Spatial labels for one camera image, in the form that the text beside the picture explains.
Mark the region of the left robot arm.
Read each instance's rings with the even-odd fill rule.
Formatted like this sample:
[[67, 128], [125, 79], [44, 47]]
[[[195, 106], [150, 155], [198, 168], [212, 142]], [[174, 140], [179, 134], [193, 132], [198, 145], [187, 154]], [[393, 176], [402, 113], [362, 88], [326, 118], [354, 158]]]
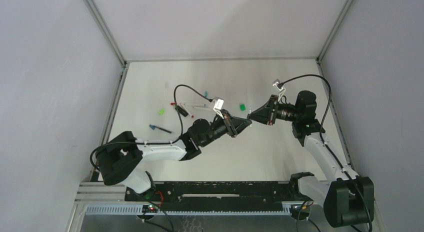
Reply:
[[131, 131], [124, 131], [110, 142], [94, 149], [97, 166], [106, 186], [124, 185], [139, 195], [154, 192], [151, 174], [142, 167], [152, 161], [188, 161], [201, 154], [201, 149], [223, 135], [237, 137], [252, 121], [232, 116], [227, 110], [213, 121], [195, 120], [187, 131], [175, 140], [142, 141]]

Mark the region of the white pen red end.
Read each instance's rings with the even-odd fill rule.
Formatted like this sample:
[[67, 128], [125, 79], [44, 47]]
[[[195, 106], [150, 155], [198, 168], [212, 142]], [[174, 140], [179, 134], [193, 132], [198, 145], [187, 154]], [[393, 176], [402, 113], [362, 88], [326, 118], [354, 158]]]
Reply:
[[195, 116], [190, 112], [190, 110], [183, 104], [183, 103], [180, 103], [179, 104], [180, 105], [180, 107], [182, 107], [186, 112], [187, 112], [187, 114], [193, 119]]

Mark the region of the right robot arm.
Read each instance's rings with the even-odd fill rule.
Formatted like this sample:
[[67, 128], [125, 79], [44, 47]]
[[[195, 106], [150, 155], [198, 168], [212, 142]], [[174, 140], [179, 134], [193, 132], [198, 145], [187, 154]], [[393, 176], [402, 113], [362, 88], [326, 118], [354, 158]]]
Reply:
[[276, 120], [291, 122], [293, 136], [315, 159], [326, 182], [311, 172], [293, 174], [290, 182], [294, 192], [307, 197], [323, 208], [327, 222], [333, 228], [372, 225], [374, 220], [374, 184], [360, 176], [343, 162], [316, 118], [316, 95], [308, 90], [298, 93], [295, 104], [281, 103], [277, 95], [270, 96], [262, 107], [247, 118], [272, 126]]

